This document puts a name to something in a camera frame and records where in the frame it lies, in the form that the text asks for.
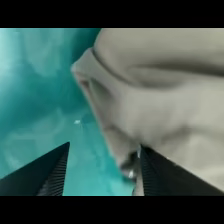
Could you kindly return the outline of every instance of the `teal surface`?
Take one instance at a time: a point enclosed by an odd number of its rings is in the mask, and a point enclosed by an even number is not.
[[[98,32],[0,29],[0,178],[70,141],[64,195],[131,195],[70,72]]]

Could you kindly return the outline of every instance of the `beige fabric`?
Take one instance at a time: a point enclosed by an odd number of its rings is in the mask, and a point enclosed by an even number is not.
[[[73,71],[118,165],[141,143],[224,190],[224,29],[102,29]]]

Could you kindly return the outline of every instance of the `cloth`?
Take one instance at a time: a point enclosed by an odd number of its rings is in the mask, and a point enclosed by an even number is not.
[[[224,29],[102,29],[72,70],[118,166],[143,144],[224,190]]]

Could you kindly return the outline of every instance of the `fabric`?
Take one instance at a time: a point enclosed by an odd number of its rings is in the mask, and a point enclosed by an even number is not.
[[[224,29],[102,29],[73,72],[119,166],[143,144],[224,190]]]

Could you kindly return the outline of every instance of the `turquoise surface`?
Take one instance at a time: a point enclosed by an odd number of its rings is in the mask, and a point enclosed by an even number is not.
[[[70,141],[64,195],[131,195],[70,72],[98,32],[0,29],[0,178]]]

